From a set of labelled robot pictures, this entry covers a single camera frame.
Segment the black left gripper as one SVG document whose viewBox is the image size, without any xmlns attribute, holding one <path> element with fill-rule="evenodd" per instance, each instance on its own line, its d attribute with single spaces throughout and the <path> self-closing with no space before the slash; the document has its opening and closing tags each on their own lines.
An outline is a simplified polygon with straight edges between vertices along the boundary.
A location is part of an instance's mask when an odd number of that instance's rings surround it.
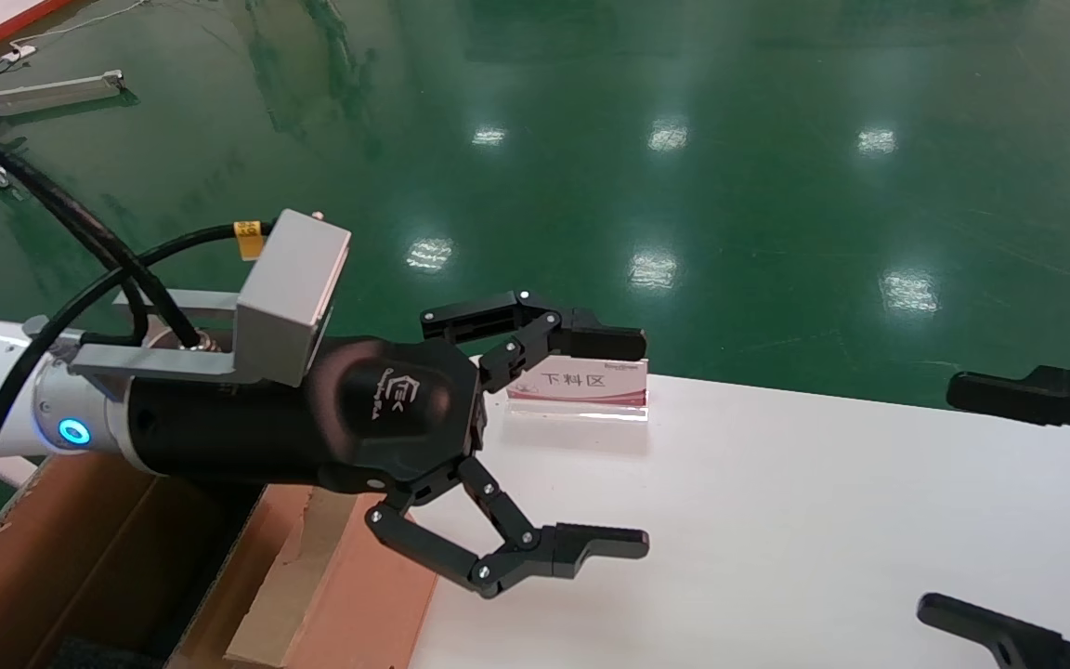
<svg viewBox="0 0 1070 669">
<path fill-rule="evenodd" d="M 476 365 L 450 343 L 323 339 L 297 387 L 136 378 L 129 441 L 153 473 L 333 492 L 442 492 L 480 442 Z"/>
</svg>

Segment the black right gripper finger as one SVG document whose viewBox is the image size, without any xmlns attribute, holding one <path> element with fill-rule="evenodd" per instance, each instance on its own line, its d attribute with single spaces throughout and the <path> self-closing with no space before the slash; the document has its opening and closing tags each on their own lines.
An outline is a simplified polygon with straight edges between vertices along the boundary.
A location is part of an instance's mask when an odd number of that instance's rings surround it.
<svg viewBox="0 0 1070 669">
<path fill-rule="evenodd" d="M 1037 367 L 1024 378 L 956 372 L 948 406 L 1031 425 L 1070 427 L 1070 370 Z"/>
<path fill-rule="evenodd" d="M 967 639 L 992 653 L 999 668 L 1070 668 L 1070 640 L 967 600 L 927 593 L 917 606 L 927 626 Z"/>
</svg>

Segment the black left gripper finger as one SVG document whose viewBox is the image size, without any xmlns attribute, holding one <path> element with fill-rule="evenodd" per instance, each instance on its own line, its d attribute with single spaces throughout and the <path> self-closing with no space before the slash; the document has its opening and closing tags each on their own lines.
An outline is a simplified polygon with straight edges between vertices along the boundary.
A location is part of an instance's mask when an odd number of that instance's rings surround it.
<svg viewBox="0 0 1070 669">
<path fill-rule="evenodd" d="M 625 528 L 559 524 L 535 528 L 508 492 L 475 457 L 464 457 L 443 481 L 429 488 L 445 492 L 460 486 L 496 530 L 496 550 L 475 554 L 408 519 L 418 492 L 391 492 L 366 513 L 374 538 L 396 554 L 483 598 L 494 598 L 531 577 L 572 580 L 588 558 L 641 559 L 649 554 L 649 534 Z"/>
<path fill-rule="evenodd" d="M 482 389 L 496 393 L 553 355 L 602 361 L 641 361 L 645 331 L 612 326 L 587 308 L 557 308 L 528 291 L 454 302 L 421 314 L 425 339 L 452 346 L 504 337 L 478 360 Z"/>
</svg>

